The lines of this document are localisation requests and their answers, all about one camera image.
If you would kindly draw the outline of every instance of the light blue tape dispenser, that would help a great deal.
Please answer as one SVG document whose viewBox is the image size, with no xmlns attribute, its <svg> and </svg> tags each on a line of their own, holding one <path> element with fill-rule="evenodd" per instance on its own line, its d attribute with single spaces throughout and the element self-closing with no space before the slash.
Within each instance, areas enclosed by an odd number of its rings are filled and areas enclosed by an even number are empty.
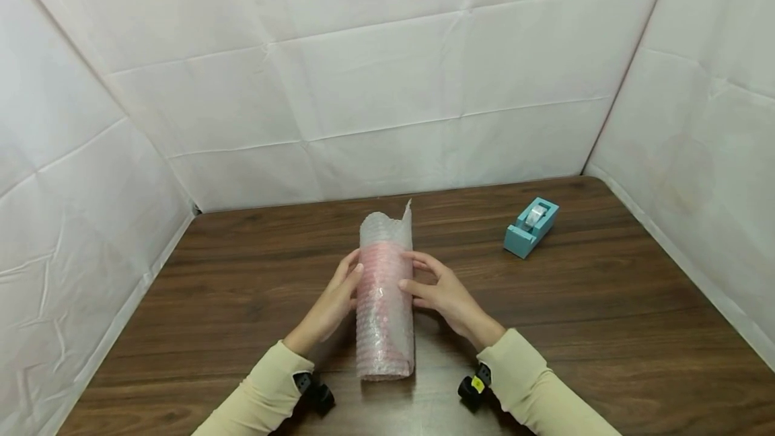
<svg viewBox="0 0 775 436">
<path fill-rule="evenodd" d="M 527 258 L 536 244 L 554 226 L 554 218 L 559 210 L 560 206 L 556 203 L 536 197 L 517 217 L 517 221 L 506 229 L 503 247 L 522 259 Z"/>
</svg>

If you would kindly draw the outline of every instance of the long sleeve shirt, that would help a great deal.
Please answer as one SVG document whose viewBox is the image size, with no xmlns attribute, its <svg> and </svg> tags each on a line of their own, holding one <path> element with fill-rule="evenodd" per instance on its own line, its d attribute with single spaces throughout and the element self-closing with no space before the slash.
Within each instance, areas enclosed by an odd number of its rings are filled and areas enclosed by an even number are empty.
<svg viewBox="0 0 775 436">
<path fill-rule="evenodd" d="M 537 436 L 616 436 L 611 425 L 546 366 L 513 328 L 478 355 L 490 368 L 490 388 L 522 425 Z M 194 436 L 263 436 L 291 416 L 301 394 L 293 375 L 314 365 L 278 342 Z"/>
</svg>

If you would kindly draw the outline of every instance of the rolled bubble wrap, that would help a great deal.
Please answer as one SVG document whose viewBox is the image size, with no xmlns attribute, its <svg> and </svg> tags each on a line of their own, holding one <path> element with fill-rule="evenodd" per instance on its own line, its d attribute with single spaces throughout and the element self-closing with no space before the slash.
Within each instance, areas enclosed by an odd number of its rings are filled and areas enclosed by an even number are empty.
<svg viewBox="0 0 775 436">
<path fill-rule="evenodd" d="M 356 371 L 362 380 L 393 380 L 414 371 L 412 296 L 398 288 L 412 278 L 412 201 L 401 220 L 382 212 L 361 224 L 363 276 L 356 311 Z"/>
</svg>

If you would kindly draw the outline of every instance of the left hand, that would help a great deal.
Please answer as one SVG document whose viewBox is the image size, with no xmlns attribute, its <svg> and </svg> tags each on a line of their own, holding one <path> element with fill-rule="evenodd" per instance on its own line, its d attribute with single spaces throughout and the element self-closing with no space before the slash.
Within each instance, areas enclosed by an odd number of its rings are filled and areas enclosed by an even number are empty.
<svg viewBox="0 0 775 436">
<path fill-rule="evenodd" d="M 326 289 L 312 305 L 304 320 L 283 340 L 283 344 L 293 353 L 306 357 L 318 342 L 326 340 L 342 320 L 355 307 L 353 292 L 363 276 L 363 264 L 353 264 L 358 259 L 360 249 L 347 254 L 338 267 Z"/>
</svg>

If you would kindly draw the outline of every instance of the wooden table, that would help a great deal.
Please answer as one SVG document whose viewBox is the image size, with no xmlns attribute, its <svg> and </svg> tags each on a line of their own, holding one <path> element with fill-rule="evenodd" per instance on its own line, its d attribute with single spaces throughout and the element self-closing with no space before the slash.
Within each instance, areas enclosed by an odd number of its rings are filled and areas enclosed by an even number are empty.
<svg viewBox="0 0 775 436">
<path fill-rule="evenodd" d="M 536 196 L 560 205 L 527 261 L 506 226 Z M 372 211 L 412 197 L 414 245 L 455 269 L 568 386 L 624 435 L 775 435 L 775 375 L 599 180 L 572 177 L 197 217 L 61 435 L 189 435 L 304 316 Z M 313 359 L 336 395 L 283 435 L 526 435 L 457 385 L 473 349 L 417 314 L 410 379 L 362 384 L 353 321 Z"/>
</svg>

